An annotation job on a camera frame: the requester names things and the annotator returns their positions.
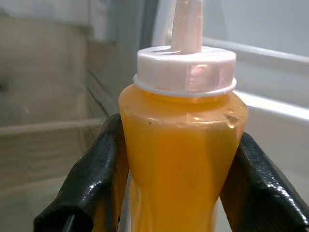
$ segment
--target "yellow squeeze bottle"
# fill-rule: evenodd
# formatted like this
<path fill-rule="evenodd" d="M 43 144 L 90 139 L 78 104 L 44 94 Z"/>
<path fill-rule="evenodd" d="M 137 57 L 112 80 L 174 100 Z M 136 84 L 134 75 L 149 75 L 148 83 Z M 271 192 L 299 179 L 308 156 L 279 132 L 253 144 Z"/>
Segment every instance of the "yellow squeeze bottle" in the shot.
<path fill-rule="evenodd" d="M 172 45 L 138 52 L 119 106 L 132 232 L 213 232 L 247 119 L 233 52 L 202 47 L 202 0 L 177 0 Z"/>

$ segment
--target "white bottle cap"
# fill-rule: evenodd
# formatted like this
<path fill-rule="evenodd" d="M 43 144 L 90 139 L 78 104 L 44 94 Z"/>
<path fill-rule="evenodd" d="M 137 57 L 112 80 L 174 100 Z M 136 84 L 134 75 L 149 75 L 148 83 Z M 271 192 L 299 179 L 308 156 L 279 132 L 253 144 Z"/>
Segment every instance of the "white bottle cap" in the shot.
<path fill-rule="evenodd" d="M 225 94 L 236 86 L 236 54 L 202 47 L 203 0 L 177 0 L 171 46 L 138 52 L 134 83 L 141 89 L 175 97 Z"/>

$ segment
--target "plastic bottle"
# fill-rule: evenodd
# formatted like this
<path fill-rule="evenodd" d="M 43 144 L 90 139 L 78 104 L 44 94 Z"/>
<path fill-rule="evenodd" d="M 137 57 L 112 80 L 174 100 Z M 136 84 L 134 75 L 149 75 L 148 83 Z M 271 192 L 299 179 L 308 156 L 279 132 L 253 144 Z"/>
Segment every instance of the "plastic bottle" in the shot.
<path fill-rule="evenodd" d="M 232 92 L 236 55 L 202 47 L 202 0 L 178 0 L 172 45 L 138 52 L 120 95 L 132 232 L 212 232 L 247 107 Z"/>

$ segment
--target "orange liquid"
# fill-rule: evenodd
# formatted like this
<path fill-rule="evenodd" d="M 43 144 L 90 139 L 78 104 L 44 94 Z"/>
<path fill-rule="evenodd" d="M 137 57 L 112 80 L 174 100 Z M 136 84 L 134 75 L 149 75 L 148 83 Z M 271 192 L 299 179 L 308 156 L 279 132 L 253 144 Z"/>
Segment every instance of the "orange liquid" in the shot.
<path fill-rule="evenodd" d="M 215 206 L 244 130 L 247 108 L 216 98 L 119 98 L 132 173 L 132 232 L 213 232 Z"/>

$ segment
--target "nozzle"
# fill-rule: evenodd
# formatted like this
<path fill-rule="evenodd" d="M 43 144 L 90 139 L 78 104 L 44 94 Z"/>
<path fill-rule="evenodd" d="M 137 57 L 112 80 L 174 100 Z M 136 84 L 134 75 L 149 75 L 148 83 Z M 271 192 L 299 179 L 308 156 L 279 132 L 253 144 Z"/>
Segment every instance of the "nozzle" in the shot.
<path fill-rule="evenodd" d="M 171 49 L 182 54 L 201 52 L 203 0 L 177 0 Z"/>

